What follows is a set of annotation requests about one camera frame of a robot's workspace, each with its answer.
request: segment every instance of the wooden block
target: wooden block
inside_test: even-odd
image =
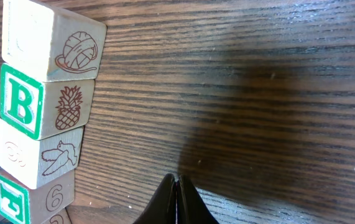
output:
[[[75,171],[31,190],[6,171],[0,171],[0,214],[18,224],[40,224],[71,204]]]
[[[0,166],[37,189],[78,166],[83,127],[33,140],[0,119]]]
[[[41,82],[97,77],[107,27],[29,0],[4,0],[2,58]]]
[[[4,63],[0,116],[32,139],[43,139],[85,125],[94,80],[37,82]]]
[[[4,219],[0,221],[1,223],[12,223],[7,219]],[[49,218],[47,221],[45,221],[43,224],[71,224],[70,217],[68,216],[67,210],[64,208],[61,211],[59,211],[57,214],[53,215],[51,218]]]

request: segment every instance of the green letter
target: green letter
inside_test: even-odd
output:
[[[11,108],[8,113],[15,119],[19,120],[24,124],[29,124],[32,122],[32,113],[28,106],[32,103],[32,96],[29,90],[13,79],[9,79],[11,83]],[[25,94],[25,99],[20,99],[20,91]],[[25,116],[21,117],[18,114],[18,106],[22,106],[25,111]]]
[[[16,197],[16,196],[14,196],[12,193],[10,193],[10,192],[8,192],[4,187],[3,187],[3,184],[1,183],[0,184],[0,186],[1,186],[1,190],[0,190],[0,199],[1,199],[1,201],[2,201],[2,198],[7,198],[7,199],[9,199],[9,208],[10,209],[12,209],[13,211],[15,211],[15,212],[17,212],[17,211],[19,211],[19,213],[18,213],[18,215],[16,215],[16,219],[18,219],[18,220],[20,220],[20,221],[23,221],[23,219],[22,219],[22,216],[23,216],[23,214],[22,214],[22,207],[24,206],[23,204],[22,204],[22,196],[20,195],[20,196],[18,196],[18,197]]]

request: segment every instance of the dark wood surface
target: dark wood surface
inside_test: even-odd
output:
[[[220,223],[355,223],[355,0],[45,2],[108,25],[74,224],[169,172]]]

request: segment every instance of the stack of blocks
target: stack of blocks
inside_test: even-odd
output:
[[[0,86],[0,214],[13,223],[70,223],[83,126],[106,26],[29,0],[4,0]]]

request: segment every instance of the pineapple illustration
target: pineapple illustration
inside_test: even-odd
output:
[[[73,127],[77,124],[80,117],[80,104],[82,103],[82,92],[79,91],[80,87],[64,87],[61,90],[60,105],[56,106],[58,109],[58,116],[55,120],[55,127],[58,130],[64,130]]]

